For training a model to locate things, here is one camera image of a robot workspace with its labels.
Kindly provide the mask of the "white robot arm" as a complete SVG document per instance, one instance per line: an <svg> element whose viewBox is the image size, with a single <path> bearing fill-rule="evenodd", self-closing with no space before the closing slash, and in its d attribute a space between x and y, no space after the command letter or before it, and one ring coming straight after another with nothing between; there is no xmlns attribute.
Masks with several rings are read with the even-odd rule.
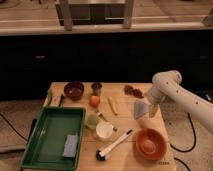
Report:
<svg viewBox="0 0 213 171"><path fill-rule="evenodd" d="M213 104L180 86L182 76L177 70L158 72L146 93L148 101L159 104L165 96L181 105L213 134Z"/></svg>

